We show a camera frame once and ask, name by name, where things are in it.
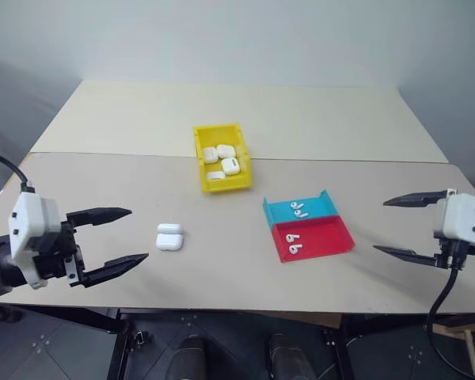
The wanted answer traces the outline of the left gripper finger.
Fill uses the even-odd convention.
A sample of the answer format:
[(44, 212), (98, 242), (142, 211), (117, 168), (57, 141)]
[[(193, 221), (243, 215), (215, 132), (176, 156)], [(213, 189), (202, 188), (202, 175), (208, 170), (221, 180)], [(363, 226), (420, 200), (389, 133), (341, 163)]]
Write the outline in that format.
[(82, 273), (82, 286), (92, 287), (120, 277), (141, 264), (148, 256), (148, 253), (141, 253), (106, 261), (103, 267)]
[(102, 224), (114, 222), (127, 215), (131, 215), (132, 211), (122, 207), (95, 207), (82, 211), (74, 211), (66, 214), (66, 220), (73, 226), (99, 226)]

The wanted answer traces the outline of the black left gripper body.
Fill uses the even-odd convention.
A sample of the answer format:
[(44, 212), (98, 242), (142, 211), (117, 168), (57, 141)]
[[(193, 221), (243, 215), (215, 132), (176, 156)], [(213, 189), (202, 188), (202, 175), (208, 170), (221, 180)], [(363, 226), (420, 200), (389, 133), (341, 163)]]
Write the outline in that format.
[(37, 273), (41, 279), (67, 277), (71, 287), (85, 285), (85, 264), (74, 235), (72, 223), (61, 223), (61, 230), (48, 249), (39, 251), (34, 258)]

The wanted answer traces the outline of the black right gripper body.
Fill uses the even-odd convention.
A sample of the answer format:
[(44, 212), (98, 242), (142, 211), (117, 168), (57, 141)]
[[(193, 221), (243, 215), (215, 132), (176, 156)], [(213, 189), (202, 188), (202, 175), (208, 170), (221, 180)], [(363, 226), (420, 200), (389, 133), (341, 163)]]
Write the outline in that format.
[(443, 237), (441, 234), (434, 234), (434, 238), (439, 241), (440, 247), (440, 254), (435, 255), (437, 268), (462, 270), (466, 265), (467, 256), (475, 255), (475, 244)]

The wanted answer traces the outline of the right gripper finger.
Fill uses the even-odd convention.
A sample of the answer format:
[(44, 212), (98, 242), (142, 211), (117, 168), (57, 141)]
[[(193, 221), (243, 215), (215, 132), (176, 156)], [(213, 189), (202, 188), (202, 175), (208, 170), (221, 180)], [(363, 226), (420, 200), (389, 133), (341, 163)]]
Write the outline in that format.
[(436, 204), (439, 200), (447, 197), (447, 190), (437, 192), (414, 192), (403, 196), (388, 199), (383, 203), (388, 207), (426, 207), (430, 204)]
[(422, 256), (415, 253), (411, 249), (401, 249), (401, 248), (394, 248), (390, 246), (384, 245), (374, 245), (374, 248), (386, 253), (392, 257), (396, 257), (399, 260), (403, 260), (406, 262), (411, 262), (414, 264), (421, 264), (430, 267), (437, 267), (438, 260), (433, 256)]

